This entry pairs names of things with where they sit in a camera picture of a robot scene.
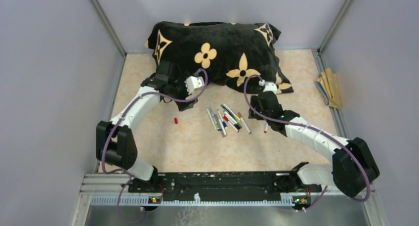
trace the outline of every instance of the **floral pattern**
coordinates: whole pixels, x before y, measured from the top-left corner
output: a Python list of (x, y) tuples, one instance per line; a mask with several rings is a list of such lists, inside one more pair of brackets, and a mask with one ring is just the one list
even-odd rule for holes
[(275, 84), (278, 87), (278, 90), (276, 92), (277, 94), (281, 94), (282, 93), (282, 90), (291, 88), (291, 84), (283, 83), (282, 82), (282, 79), (281, 79), (281, 77), (279, 77), (279, 73), (278, 72), (276, 72), (275, 77), (276, 77)]
[(217, 50), (212, 48), (209, 43), (204, 43), (201, 46), (201, 52), (196, 53), (195, 62), (201, 64), (204, 69), (208, 69), (211, 65), (211, 60), (217, 56)]
[(246, 78), (253, 74), (260, 75), (257, 70), (248, 68), (248, 59), (246, 54), (243, 53), (239, 61), (239, 68), (228, 71), (226, 75), (230, 78), (237, 78), (237, 86), (240, 86)]
[(159, 30), (158, 33), (157, 33), (157, 45), (156, 45), (156, 49), (154, 50), (154, 55), (157, 58), (157, 63), (158, 64), (160, 64), (160, 59), (162, 58), (163, 51), (165, 51), (166, 47), (170, 43), (172, 43), (172, 41), (166, 39)]
[(262, 26), (256, 28), (255, 31), (260, 32), (263, 35), (263, 37), (265, 37), (268, 46), (271, 45), (274, 35), (272, 34), (272, 30), (269, 24), (265, 23)]

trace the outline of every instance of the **floor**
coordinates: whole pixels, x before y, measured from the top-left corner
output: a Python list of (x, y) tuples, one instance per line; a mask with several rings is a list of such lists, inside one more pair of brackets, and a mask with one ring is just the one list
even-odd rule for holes
[[(314, 84), (318, 71), (311, 50), (277, 50), (276, 54), (294, 88), (294, 93), (278, 95), (279, 103), (311, 124), (336, 134), (329, 107)], [(150, 54), (127, 56), (113, 116), (132, 100), (141, 82), (154, 70)], [(210, 85), (193, 109), (179, 112), (173, 102), (157, 105), (134, 133), (139, 157), (159, 172), (275, 171), (289, 170), (302, 161), (327, 163), (322, 155), (298, 141), (272, 130), (265, 134), (264, 121), (246, 118), (251, 135), (244, 129), (236, 133), (229, 128), (228, 136), (222, 138), (206, 112), (208, 107), (221, 109), (221, 103), (247, 116), (249, 108), (243, 94), (217, 85)]]

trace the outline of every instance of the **black mounting plate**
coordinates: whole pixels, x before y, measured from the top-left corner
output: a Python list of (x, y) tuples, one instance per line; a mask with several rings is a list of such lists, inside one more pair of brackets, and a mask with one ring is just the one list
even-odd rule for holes
[(269, 172), (195, 172), (158, 173), (157, 186), (134, 179), (129, 192), (162, 192), (164, 201), (193, 201), (199, 193), (201, 201), (281, 200), (282, 192), (320, 192), (319, 185), (303, 185), (296, 171)]

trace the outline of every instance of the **metal frame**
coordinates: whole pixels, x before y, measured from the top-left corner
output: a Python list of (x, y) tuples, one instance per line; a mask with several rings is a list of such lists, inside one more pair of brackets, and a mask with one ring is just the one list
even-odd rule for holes
[(114, 28), (112, 27), (111, 22), (109, 21), (108, 17), (106, 17), (106, 14), (103, 11), (102, 6), (100, 5), (99, 1), (90, 0), (90, 2), (93, 5), (94, 9), (96, 10), (96, 13), (99, 16), (100, 20), (102, 21), (103, 26), (105, 26), (105, 29), (108, 32), (109, 36), (111, 37), (112, 42), (118, 49), (119, 53), (125, 58), (126, 51), (124, 50), (124, 47), (122, 46), (121, 41), (119, 40)]
[[(89, 199), (95, 205), (103, 202), (103, 205), (116, 205), (116, 199), (121, 192), (121, 185), (125, 184), (129, 179), (127, 174), (86, 174), (80, 189), (80, 196), (91, 196)], [(292, 203), (293, 196), (304, 196), (306, 192), (290, 192), (281, 193), (281, 201), (266, 202), (246, 202), (241, 206), (294, 206)], [(320, 195), (320, 192), (312, 192), (312, 195)], [(329, 186), (326, 195), (344, 195), (337, 187)], [(133, 205), (138, 202), (145, 202), (143, 199), (148, 197), (159, 197), (161, 193), (130, 193), (128, 188), (124, 189), (122, 197), (124, 199), (132, 199), (132, 202), (121, 202), (121, 205)], [(229, 202), (199, 202), (199, 200), (191, 202), (163, 202), (163, 205), (171, 206), (230, 206)]]
[(342, 8), (340, 9), (339, 13), (337, 14), (332, 26), (329, 28), (329, 31), (327, 32), (325, 38), (323, 39), (318, 52), (320, 54), (323, 53), (323, 51), (326, 49), (327, 45), (329, 44), (330, 40), (332, 39), (333, 35), (335, 34), (336, 30), (338, 29), (339, 25), (343, 21), (344, 16), (346, 15), (346, 12), (349, 10), (352, 2), (354, 0), (345, 0), (345, 3), (343, 4)]
[[(116, 95), (118, 92), (119, 83), (121, 80), (121, 75), (123, 71), (123, 66), (126, 59), (126, 51), (124, 50), (117, 34), (115, 33), (114, 29), (112, 28), (111, 23), (109, 22), (108, 18), (105, 15), (105, 12), (103, 11), (100, 3), (98, 0), (90, 0), (93, 7), (95, 8), (98, 16), (100, 17), (106, 31), (108, 32), (110, 38), (112, 39), (112, 42), (114, 43), (115, 47), (118, 49), (119, 53), (123, 56), (123, 60), (121, 63), (121, 73), (120, 78), (117, 83), (117, 86), (115, 87), (115, 91), (113, 93), (114, 101), (111, 106), (111, 110), (109, 113), (109, 117), (112, 115), (112, 110), (114, 107)], [(326, 34), (325, 38), (323, 39), (320, 47), (317, 50), (312, 50), (314, 59), (316, 61), (317, 69), (319, 73), (323, 72), (325, 70), (326, 63), (323, 59), (323, 51), (326, 49), (327, 45), (329, 44), (330, 40), (332, 39), (333, 35), (335, 34), (336, 30), (339, 28), (339, 25), (341, 24), (342, 20), (345, 17), (346, 12), (350, 8), (353, 0), (346, 0), (342, 8), (340, 9), (335, 21), (333, 22), (332, 26), (330, 27), (328, 33)], [(349, 133), (347, 130), (347, 127), (345, 125), (345, 121), (343, 118), (342, 113), (335, 109), (331, 108), (332, 117), (335, 123), (336, 130), (338, 134), (342, 137), (349, 138)], [(95, 173), (97, 172), (97, 167), (99, 166), (98, 162), (95, 168)], [(79, 198), (76, 205), (76, 211), (73, 216), (72, 226), (84, 226), (90, 204), (93, 200), (93, 194), (98, 195), (109, 195), (109, 196), (115, 196), (118, 195), (121, 190), (121, 184), (125, 183), (128, 180), (129, 176), (125, 174), (120, 175), (104, 175), (104, 174), (87, 174), (85, 175), (84, 181), (81, 186)], [(372, 186), (373, 194), (371, 195), (371, 198), (364, 203), (366, 214), (370, 220), (371, 225), (375, 226), (386, 226), (388, 225), (386, 217), (384, 216), (381, 204), (379, 203), (379, 200), (376, 196), (374, 186)], [(334, 189), (332, 187), (329, 188), (328, 192), (326, 193), (328, 195), (343, 195), (342, 192), (338, 191), (337, 189)], [(141, 197), (141, 194), (138, 193), (128, 193), (127, 189), (123, 193), (124, 197)]]

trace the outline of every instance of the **yellow flower print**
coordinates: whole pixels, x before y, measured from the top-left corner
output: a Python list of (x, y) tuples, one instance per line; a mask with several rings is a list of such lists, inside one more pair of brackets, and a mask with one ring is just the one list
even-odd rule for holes
[(217, 51), (212, 48), (209, 43), (204, 43), (201, 46), (201, 52), (198, 52), (195, 55), (195, 62), (197, 64), (201, 63), (202, 67), (204, 69), (207, 69), (210, 67), (211, 65), (211, 60), (215, 59), (215, 57), (217, 56)]
[(228, 71), (226, 75), (230, 78), (238, 78), (237, 86), (240, 86), (244, 83), (246, 78), (250, 77), (250, 75), (253, 74), (260, 75), (260, 73), (257, 70), (248, 69), (248, 59), (246, 58), (246, 55), (243, 53), (239, 61), (239, 68)]
[(166, 47), (172, 43), (172, 41), (166, 39), (160, 30), (157, 32), (157, 44), (156, 49), (154, 50), (154, 55), (157, 57), (157, 64), (160, 64), (160, 59), (162, 58), (163, 51), (165, 51)]
[(277, 90), (276, 94), (281, 94), (282, 90), (289, 89), (291, 87), (291, 84), (282, 82), (282, 79), (281, 79), (281, 77), (279, 77), (278, 72), (276, 72), (275, 77), (276, 77), (275, 84), (278, 86), (278, 90)]

